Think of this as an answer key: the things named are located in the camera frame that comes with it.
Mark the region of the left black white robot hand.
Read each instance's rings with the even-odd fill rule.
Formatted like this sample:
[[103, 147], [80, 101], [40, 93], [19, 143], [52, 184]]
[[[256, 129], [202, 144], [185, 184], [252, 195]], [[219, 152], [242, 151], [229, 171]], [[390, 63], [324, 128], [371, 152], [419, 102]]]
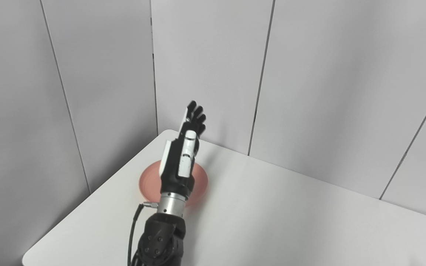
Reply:
[[182, 117], [178, 137], [167, 141], [164, 148], [159, 167], [161, 193], [174, 193], [186, 200], [190, 197], [195, 185], [192, 171], [205, 121], [203, 107], [191, 101]]

